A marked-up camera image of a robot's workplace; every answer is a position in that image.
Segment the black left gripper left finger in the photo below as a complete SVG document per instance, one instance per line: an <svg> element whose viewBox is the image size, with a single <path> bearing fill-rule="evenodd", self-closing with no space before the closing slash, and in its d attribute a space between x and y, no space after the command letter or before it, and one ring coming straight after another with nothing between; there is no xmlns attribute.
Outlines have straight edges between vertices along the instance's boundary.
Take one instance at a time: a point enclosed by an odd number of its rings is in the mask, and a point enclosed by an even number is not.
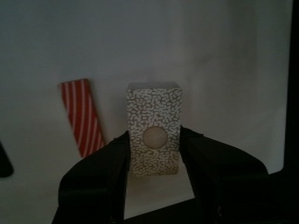
<svg viewBox="0 0 299 224"><path fill-rule="evenodd" d="M126 132L73 166L51 224L125 224L130 156Z"/></svg>

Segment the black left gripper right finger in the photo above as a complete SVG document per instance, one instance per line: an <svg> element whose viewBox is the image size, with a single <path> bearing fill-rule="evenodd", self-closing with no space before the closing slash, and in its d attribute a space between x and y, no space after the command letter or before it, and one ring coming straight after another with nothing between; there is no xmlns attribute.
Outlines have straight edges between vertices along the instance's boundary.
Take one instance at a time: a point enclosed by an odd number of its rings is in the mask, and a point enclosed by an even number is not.
<svg viewBox="0 0 299 224"><path fill-rule="evenodd" d="M187 128L181 153L205 224L270 224L274 212L264 163Z"/></svg>

